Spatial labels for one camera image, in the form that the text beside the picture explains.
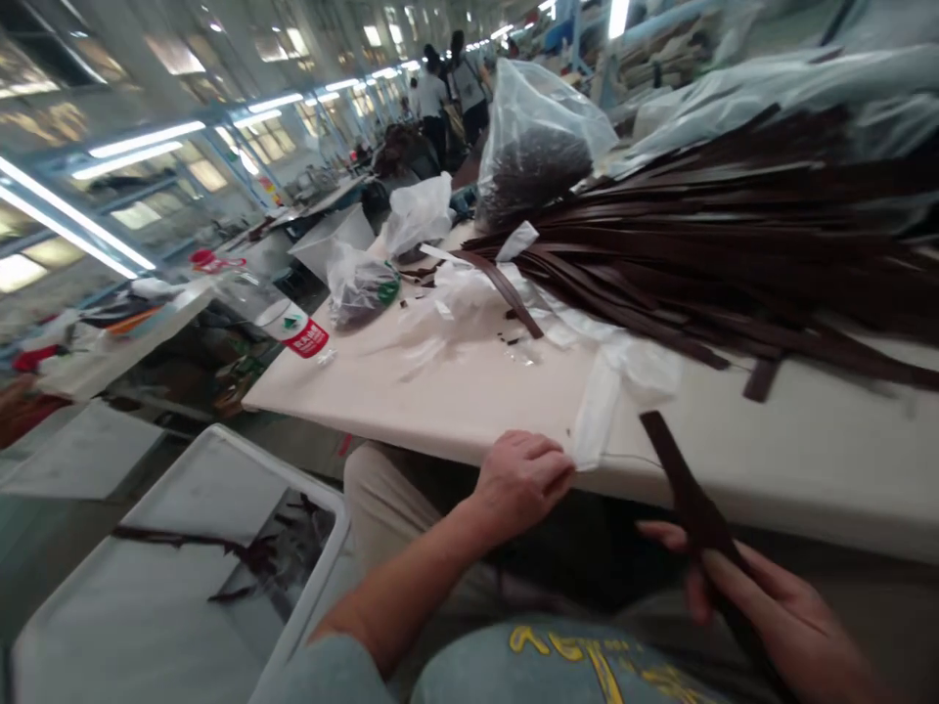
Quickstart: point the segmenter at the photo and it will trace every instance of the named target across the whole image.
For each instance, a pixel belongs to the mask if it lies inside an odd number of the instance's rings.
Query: red label
[[[309,359],[330,341],[330,334],[308,318],[306,326],[294,337],[284,340],[284,344],[303,359]]]

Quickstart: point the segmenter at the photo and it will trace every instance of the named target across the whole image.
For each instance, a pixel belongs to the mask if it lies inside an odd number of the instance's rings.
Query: white plastic bin
[[[317,509],[298,506],[299,494]],[[285,529],[275,519],[299,512],[308,523]],[[313,552],[291,548],[317,533],[314,522],[327,526],[318,532],[328,537],[304,582],[309,565],[300,569],[303,559],[294,555]],[[121,525],[242,546],[277,533],[279,584],[211,602],[258,582],[233,554],[109,537],[23,629],[14,650],[16,702],[248,702],[302,644],[311,615],[326,606],[321,599],[335,598],[324,589],[349,534],[339,492],[220,425],[193,442]]]
[[[375,233],[362,212],[362,203],[355,203],[345,210],[323,218],[319,225],[293,246],[289,254],[299,259],[320,281],[327,284],[326,260],[333,242],[337,240],[348,242],[356,249],[365,250],[372,246]]]

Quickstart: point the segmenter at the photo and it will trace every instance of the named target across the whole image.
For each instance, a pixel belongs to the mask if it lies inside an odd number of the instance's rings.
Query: blue shirt sleeve
[[[350,636],[327,636],[301,647],[266,691],[264,704],[394,704],[372,656]]]

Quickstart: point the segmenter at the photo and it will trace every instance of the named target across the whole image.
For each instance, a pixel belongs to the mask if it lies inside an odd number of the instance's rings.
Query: left hand
[[[573,476],[574,460],[558,442],[510,430],[483,461],[464,509],[495,548],[541,522],[570,489]]]

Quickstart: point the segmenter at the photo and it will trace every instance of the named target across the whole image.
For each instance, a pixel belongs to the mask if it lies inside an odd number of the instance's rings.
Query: bag of small parts
[[[413,264],[426,256],[425,242],[440,242],[450,233],[450,174],[421,181],[391,194],[391,214],[385,225],[388,255],[397,264]]]
[[[358,330],[377,318],[398,295],[401,277],[387,262],[336,242],[326,262],[333,297],[330,320],[336,331]]]
[[[498,75],[476,213],[492,233],[563,196],[617,142],[603,111],[546,68],[500,59]]]

